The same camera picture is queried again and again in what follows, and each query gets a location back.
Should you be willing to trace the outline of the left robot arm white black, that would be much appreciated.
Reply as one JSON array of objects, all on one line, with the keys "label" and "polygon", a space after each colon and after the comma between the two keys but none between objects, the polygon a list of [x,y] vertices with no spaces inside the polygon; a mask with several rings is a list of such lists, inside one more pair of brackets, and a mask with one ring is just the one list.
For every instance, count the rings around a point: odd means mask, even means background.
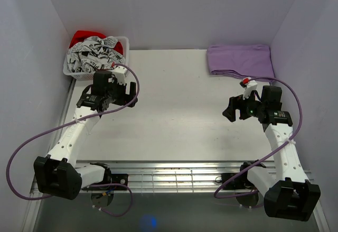
[{"label": "left robot arm white black", "polygon": [[121,82],[111,71],[97,71],[92,84],[85,87],[76,103],[73,121],[67,126],[56,145],[44,157],[37,157],[33,168],[41,193],[73,200],[80,190],[96,185],[99,189],[111,186],[108,166],[91,163],[76,166],[80,149],[93,127],[111,104],[120,109],[137,103],[138,82]]}]

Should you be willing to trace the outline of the newspaper print trousers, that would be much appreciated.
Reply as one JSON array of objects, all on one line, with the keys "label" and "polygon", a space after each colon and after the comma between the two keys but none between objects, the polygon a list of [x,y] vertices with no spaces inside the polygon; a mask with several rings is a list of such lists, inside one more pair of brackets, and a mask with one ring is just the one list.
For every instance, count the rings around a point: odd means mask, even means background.
[{"label": "newspaper print trousers", "polygon": [[78,42],[66,53],[67,68],[71,73],[93,73],[97,70],[112,70],[114,65],[125,64],[123,54],[114,50],[118,39],[108,36],[104,39],[91,36]]}]

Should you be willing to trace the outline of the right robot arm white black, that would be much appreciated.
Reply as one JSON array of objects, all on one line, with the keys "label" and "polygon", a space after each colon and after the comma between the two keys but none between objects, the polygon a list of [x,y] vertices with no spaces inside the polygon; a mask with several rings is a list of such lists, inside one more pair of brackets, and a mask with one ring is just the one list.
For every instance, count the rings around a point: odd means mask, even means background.
[{"label": "right robot arm white black", "polygon": [[272,177],[263,160],[245,162],[240,172],[229,178],[244,188],[255,187],[263,196],[267,216],[298,221],[308,221],[321,196],[318,185],[310,183],[299,160],[293,140],[293,121],[287,111],[281,109],[282,89],[263,86],[257,93],[257,83],[241,82],[244,92],[231,97],[222,113],[229,121],[250,117],[258,119],[270,144],[275,162],[276,176]]}]

